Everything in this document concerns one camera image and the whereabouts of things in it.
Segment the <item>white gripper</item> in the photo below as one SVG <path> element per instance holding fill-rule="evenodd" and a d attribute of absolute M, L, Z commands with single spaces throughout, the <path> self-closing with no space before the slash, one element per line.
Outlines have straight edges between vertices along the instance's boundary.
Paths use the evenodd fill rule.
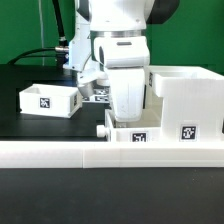
<path fill-rule="evenodd" d="M 118 122 L 138 121 L 143 108 L 144 69 L 108 69 L 107 75 L 115 119 Z"/>

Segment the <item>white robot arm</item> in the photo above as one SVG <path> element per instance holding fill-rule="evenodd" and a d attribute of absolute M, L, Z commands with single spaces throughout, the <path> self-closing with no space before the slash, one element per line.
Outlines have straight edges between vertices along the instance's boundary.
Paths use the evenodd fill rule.
<path fill-rule="evenodd" d="M 140 119 L 145 69 L 150 64 L 146 28 L 165 23 L 180 0 L 75 0 L 75 36 L 69 42 L 66 70 L 77 73 L 83 96 L 96 81 L 110 88 L 118 122 Z"/>

